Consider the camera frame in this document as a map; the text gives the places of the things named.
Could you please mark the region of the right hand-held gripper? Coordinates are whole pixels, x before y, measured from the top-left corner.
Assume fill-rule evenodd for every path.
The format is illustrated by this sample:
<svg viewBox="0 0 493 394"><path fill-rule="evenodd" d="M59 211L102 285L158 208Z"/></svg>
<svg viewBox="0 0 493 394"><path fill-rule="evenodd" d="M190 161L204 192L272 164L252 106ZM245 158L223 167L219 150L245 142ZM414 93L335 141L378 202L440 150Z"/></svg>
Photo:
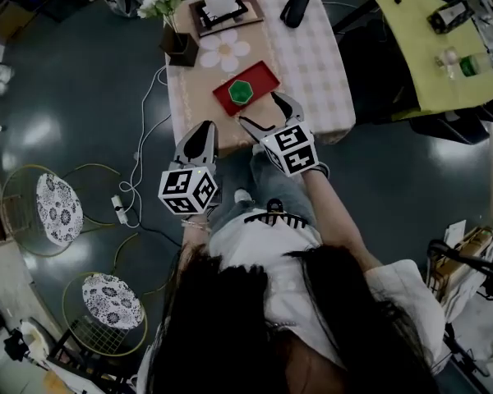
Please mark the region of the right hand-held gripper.
<svg viewBox="0 0 493 394"><path fill-rule="evenodd" d="M273 91L270 93L286 119L303 119L302 105L292 97ZM288 177L319 165L314 136L305 121L278 130L276 125L263 127L252 119L238 117L246 133L266 152L269 160Z"/></svg>

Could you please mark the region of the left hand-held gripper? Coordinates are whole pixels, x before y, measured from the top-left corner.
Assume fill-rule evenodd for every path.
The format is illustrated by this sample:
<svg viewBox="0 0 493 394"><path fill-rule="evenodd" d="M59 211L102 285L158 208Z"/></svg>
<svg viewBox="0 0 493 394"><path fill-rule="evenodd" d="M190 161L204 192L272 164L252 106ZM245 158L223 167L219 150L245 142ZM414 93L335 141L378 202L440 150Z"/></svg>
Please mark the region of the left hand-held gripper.
<svg viewBox="0 0 493 394"><path fill-rule="evenodd" d="M164 171L158 198L174 215L205 213L218 192L214 179L218 154L218 129L204 120L177 144L173 161Z"/></svg>

